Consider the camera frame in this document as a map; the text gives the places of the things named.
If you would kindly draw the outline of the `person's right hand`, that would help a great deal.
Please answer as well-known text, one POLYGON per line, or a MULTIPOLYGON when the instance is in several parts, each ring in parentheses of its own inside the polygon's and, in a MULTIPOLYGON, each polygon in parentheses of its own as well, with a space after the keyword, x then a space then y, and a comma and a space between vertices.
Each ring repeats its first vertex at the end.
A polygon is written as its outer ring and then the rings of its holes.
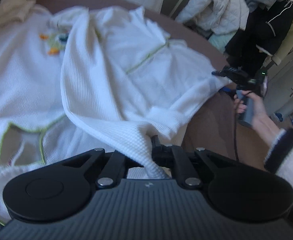
POLYGON ((251 119, 247 127, 257 130, 263 118, 268 117, 263 99, 249 90, 241 90, 240 92, 240 98, 239 94, 234 96, 235 111, 239 116, 249 116, 251 119))

